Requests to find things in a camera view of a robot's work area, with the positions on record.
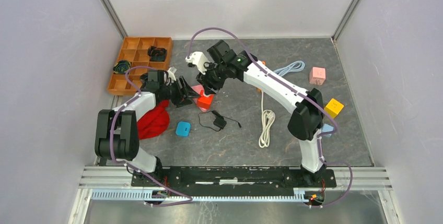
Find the pink triangular power strip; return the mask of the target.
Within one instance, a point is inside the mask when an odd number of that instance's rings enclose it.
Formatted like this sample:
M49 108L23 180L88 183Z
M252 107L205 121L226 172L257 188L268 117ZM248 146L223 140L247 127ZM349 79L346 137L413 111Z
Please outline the pink triangular power strip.
M195 85L191 87L196 93L202 94L204 92L204 88L202 85Z

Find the red cube socket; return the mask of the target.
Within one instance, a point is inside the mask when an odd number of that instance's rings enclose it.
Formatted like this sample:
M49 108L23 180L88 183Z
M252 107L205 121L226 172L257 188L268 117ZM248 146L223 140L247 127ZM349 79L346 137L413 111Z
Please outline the red cube socket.
M201 90L200 93L200 97L197 99L196 101L196 105L201 109L201 110L209 110L212 102L213 102L213 98L214 95L206 95L205 92L203 90Z

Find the blue plug adapter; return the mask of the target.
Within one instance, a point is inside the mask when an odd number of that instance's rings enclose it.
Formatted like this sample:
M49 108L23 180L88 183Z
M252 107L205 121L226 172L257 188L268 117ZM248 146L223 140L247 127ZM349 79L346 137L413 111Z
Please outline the blue plug adapter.
M176 135L180 136L180 137L188 137L189 133L191 131L191 123L189 122L185 122L185 121L180 121L177 124L177 128L176 128Z

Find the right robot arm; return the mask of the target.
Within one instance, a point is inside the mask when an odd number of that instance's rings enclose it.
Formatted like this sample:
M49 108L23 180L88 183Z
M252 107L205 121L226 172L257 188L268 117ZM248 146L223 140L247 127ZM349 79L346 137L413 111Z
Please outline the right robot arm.
M287 128L299 141L302 181L307 186L320 183L326 171L318 146L324 118L321 92L318 89L308 91L288 82L259 62L254 55L247 51L237 54L223 40L219 40L207 52L211 60L203 52L189 53L185 58L189 67L196 66L199 70L196 80L203 86L205 93L217 93L226 79L232 78L271 96L291 114Z

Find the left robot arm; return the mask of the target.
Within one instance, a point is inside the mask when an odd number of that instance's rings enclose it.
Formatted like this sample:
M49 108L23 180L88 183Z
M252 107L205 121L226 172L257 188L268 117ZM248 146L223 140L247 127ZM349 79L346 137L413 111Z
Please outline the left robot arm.
M192 104L200 95L182 76L175 77L170 70L151 70L140 76L141 90L130 100L113 109L98 113L95 154L98 157L127 163L136 171L144 171L144 179L151 186L164 180L164 172L157 164L159 159L139 146L138 121L164 101L177 108Z

